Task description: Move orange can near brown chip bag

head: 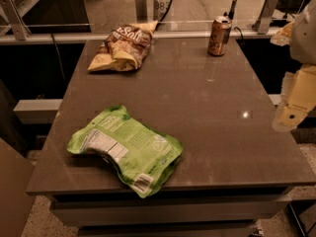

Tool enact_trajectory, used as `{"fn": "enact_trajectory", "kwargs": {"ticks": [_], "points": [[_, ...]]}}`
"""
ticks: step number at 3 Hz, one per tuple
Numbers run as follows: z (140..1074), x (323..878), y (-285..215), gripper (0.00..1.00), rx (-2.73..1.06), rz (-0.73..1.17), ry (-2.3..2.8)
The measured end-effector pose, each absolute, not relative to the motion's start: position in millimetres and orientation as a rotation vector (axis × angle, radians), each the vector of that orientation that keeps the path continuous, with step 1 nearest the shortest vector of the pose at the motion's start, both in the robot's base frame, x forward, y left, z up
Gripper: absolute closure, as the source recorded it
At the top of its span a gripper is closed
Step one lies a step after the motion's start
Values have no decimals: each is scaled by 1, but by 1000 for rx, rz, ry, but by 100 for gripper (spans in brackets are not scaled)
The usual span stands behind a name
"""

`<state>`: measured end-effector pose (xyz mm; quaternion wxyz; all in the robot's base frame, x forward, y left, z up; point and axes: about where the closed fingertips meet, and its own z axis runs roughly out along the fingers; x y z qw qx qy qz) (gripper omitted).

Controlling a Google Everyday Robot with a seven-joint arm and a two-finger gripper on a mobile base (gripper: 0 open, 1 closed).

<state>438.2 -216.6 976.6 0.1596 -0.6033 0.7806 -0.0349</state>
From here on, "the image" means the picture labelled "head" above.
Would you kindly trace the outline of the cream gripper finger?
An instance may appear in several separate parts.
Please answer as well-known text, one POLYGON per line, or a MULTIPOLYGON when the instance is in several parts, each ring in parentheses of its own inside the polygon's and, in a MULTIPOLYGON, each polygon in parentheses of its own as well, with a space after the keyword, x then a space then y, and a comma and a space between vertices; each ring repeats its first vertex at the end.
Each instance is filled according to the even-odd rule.
POLYGON ((307 117, 308 113, 301 109, 280 103, 276 108, 272 127, 278 132, 290 132, 298 127, 307 117))
POLYGON ((271 43, 278 46, 285 46, 290 43, 291 32, 294 23, 290 22, 281 28, 275 35, 271 37, 271 43))

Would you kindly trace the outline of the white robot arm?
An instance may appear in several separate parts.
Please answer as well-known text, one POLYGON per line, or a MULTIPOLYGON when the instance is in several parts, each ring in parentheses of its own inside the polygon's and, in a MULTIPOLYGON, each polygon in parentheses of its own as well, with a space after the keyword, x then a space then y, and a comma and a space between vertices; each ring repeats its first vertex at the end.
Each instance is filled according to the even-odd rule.
POLYGON ((288 44, 290 57, 302 64, 295 73, 284 74, 272 123, 275 131, 288 132, 316 107, 316 0, 310 0, 293 22, 273 35, 271 43, 288 44))

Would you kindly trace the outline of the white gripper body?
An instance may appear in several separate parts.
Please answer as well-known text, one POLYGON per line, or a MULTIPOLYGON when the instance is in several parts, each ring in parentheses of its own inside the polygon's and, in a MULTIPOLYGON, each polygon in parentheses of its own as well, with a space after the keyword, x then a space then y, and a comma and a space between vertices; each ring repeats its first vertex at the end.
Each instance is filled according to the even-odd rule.
POLYGON ((309 113, 316 107, 316 66, 303 64, 295 73, 286 72, 282 82, 285 105, 309 113))

